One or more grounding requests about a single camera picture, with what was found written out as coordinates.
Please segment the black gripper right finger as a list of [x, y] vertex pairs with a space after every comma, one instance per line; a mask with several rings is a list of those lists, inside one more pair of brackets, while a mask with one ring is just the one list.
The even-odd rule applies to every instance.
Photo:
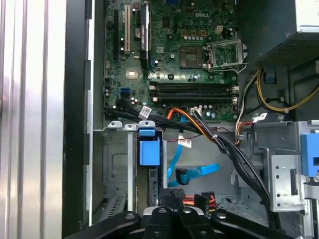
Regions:
[[189, 197], [182, 189], [172, 189], [174, 208], [177, 210], [179, 239], [290, 239], [280, 231], [265, 227], [223, 209], [217, 209], [207, 218], [197, 208], [190, 207]]

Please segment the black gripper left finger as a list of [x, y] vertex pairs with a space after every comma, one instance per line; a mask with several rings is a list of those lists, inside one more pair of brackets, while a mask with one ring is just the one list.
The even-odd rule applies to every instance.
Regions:
[[144, 209], [139, 216], [124, 211], [68, 236], [69, 239], [170, 239], [172, 237], [172, 194], [162, 189], [159, 206]]

